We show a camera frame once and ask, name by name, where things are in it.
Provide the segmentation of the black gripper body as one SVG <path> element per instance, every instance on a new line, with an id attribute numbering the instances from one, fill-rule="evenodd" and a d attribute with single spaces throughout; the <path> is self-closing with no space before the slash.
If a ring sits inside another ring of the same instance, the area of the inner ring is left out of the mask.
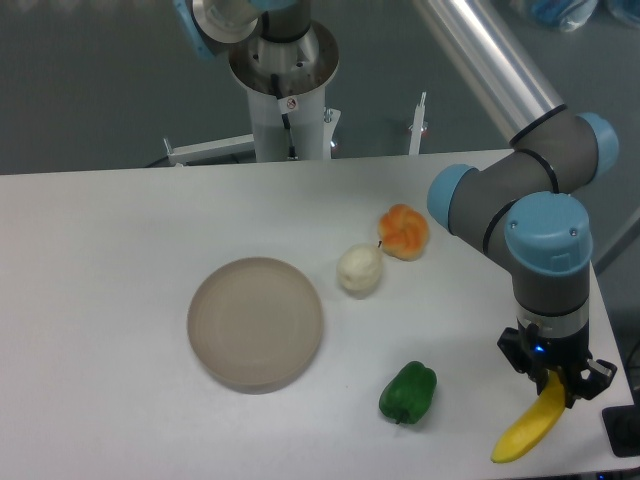
<path id="1" fill-rule="evenodd" d="M 516 312 L 517 326 L 543 368 L 564 370 L 590 358 L 588 305 L 556 316 L 534 313 L 521 305 Z"/>

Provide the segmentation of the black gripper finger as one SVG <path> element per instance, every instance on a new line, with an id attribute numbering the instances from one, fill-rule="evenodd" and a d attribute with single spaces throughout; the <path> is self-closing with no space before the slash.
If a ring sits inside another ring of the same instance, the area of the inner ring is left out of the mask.
<path id="1" fill-rule="evenodd" d="M 497 346 L 511 367 L 519 374 L 526 375 L 536 385 L 540 395 L 546 386 L 546 370 L 520 328 L 507 327 L 500 335 Z"/>
<path id="2" fill-rule="evenodd" d="M 609 388 L 616 375 L 616 365 L 587 358 L 563 370 L 565 406 L 572 407 L 577 400 L 593 400 Z"/>

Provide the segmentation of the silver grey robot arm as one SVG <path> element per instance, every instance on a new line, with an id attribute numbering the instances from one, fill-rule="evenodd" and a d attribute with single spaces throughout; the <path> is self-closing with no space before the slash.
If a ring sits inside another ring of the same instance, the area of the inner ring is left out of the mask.
<path id="1" fill-rule="evenodd" d="M 607 389 L 614 364 L 589 350 L 589 218 L 576 189 L 616 161 L 617 136 L 598 115 L 571 113 L 487 1 L 419 1 L 417 12 L 511 153 L 478 170 L 444 169 L 427 199 L 431 217 L 507 270 L 517 324 L 498 345 L 539 388 L 553 379 L 572 406 Z M 251 99 L 260 161 L 330 157 L 324 88 L 339 54 L 306 1 L 177 1 L 199 54 L 227 52 Z"/>

